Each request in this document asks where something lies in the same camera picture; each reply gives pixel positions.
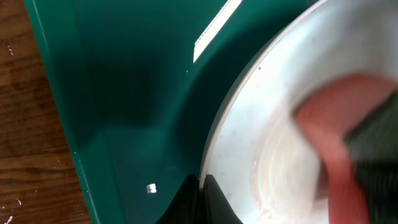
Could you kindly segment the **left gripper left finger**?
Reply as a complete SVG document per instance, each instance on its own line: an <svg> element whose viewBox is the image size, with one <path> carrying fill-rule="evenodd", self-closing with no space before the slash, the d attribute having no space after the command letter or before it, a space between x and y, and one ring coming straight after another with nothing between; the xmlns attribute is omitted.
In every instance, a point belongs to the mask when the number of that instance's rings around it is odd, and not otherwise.
<svg viewBox="0 0 398 224"><path fill-rule="evenodd" d="M198 185L199 181L194 174L187 175L156 224L194 224L197 212Z"/></svg>

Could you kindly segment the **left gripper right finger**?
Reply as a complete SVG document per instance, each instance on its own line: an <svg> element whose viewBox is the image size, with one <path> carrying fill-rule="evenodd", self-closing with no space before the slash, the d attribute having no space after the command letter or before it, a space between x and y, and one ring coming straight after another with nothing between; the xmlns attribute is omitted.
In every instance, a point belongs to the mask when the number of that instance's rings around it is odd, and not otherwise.
<svg viewBox="0 0 398 224"><path fill-rule="evenodd" d="M242 224L213 175L206 175L202 203L204 223Z"/></svg>

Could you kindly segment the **light blue plate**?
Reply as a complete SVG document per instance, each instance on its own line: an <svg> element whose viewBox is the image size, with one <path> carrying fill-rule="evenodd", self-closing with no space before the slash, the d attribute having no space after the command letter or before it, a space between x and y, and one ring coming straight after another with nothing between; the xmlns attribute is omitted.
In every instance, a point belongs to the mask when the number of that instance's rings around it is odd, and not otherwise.
<svg viewBox="0 0 398 224"><path fill-rule="evenodd" d="M396 1L318 1L275 36L219 109L200 190L213 175L242 223L330 223L327 171L295 112L354 74L397 82Z"/></svg>

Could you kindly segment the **orange and dark sponge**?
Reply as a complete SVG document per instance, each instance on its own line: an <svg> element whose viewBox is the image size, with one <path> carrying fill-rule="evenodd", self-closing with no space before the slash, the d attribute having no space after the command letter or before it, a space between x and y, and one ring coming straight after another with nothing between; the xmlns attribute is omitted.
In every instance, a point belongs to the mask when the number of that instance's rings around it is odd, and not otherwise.
<svg viewBox="0 0 398 224"><path fill-rule="evenodd" d="M295 122L325 165L330 223L397 223L397 82L354 74L323 85Z"/></svg>

